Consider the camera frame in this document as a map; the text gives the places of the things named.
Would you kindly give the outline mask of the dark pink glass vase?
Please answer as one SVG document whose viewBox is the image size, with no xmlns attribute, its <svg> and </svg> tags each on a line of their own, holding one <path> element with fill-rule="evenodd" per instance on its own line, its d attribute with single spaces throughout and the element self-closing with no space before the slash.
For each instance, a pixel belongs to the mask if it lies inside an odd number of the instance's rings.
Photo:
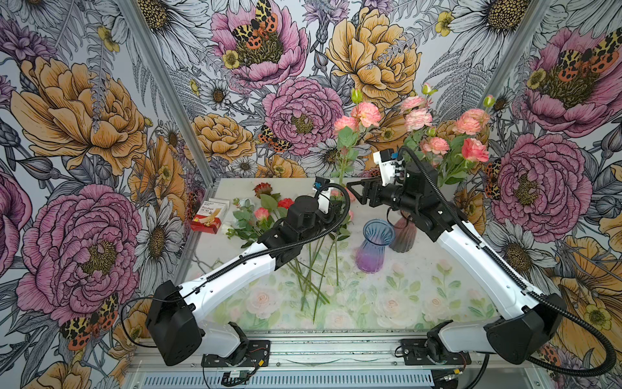
<svg viewBox="0 0 622 389">
<path fill-rule="evenodd" d="M 397 253 L 406 253 L 413 248 L 418 228 L 416 225 L 405 217 L 401 217 L 400 220 L 394 225 L 395 239 L 390 244 L 390 249 Z"/>
</svg>

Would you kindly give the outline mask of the blue purple glass vase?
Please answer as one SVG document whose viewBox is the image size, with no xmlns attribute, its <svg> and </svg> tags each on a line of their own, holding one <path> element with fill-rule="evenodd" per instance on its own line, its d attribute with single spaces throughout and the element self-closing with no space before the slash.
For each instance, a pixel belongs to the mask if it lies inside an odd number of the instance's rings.
<svg viewBox="0 0 622 389">
<path fill-rule="evenodd" d="M 395 240 L 394 228 L 385 220 L 368 221 L 362 230 L 364 241 L 355 251 L 355 264 L 365 273 L 374 274 L 382 269 L 387 246 Z"/>
</svg>

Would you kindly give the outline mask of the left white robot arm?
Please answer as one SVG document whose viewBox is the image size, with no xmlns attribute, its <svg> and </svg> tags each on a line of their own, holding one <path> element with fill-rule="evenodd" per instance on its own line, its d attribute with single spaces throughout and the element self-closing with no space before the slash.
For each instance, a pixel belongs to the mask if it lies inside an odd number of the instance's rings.
<svg viewBox="0 0 622 389">
<path fill-rule="evenodd" d="M 166 281 L 152 297 L 146 327 L 165 366 L 176 366 L 195 353 L 239 365 L 249 353 L 241 328 L 206 320 L 223 301 L 253 281 L 279 270 L 304 246 L 340 229 L 351 206 L 347 190 L 325 178 L 313 195 L 297 197 L 285 217 L 239 256 L 214 271 L 181 285 Z"/>
</svg>

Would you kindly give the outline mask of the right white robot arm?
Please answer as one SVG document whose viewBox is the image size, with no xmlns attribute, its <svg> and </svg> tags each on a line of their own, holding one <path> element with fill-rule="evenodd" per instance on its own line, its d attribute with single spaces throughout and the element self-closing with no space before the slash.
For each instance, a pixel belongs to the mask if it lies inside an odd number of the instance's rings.
<svg viewBox="0 0 622 389">
<path fill-rule="evenodd" d="M 380 175 L 350 182 L 357 201 L 400 211 L 419 232 L 451 254 L 489 296 L 495 314 L 472 323 L 447 320 L 427 333 L 429 358 L 440 362 L 449 353 L 496 354 L 520 365 L 555 335 L 561 314 L 551 305 L 562 300 L 544 295 L 500 257 L 476 228 L 437 187 L 437 172 L 413 150 L 374 154 Z"/>
</svg>

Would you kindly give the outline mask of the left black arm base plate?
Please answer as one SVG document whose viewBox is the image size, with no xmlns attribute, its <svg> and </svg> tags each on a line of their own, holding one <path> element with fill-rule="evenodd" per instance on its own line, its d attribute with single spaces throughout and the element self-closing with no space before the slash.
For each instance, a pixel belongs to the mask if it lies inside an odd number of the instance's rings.
<svg viewBox="0 0 622 389">
<path fill-rule="evenodd" d="M 269 365 L 270 340 L 250 340 L 240 345 L 224 358 L 215 354 L 204 354 L 201 366 L 204 368 L 263 368 Z"/>
</svg>

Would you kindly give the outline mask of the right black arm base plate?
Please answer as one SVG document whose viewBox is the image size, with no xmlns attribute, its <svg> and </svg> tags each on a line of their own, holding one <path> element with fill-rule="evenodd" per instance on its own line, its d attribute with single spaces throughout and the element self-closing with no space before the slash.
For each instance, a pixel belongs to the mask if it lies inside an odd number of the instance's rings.
<svg viewBox="0 0 622 389">
<path fill-rule="evenodd" d="M 451 353 L 436 340 L 410 338 L 400 340 L 398 355 L 406 366 L 467 366 L 468 353 Z"/>
</svg>

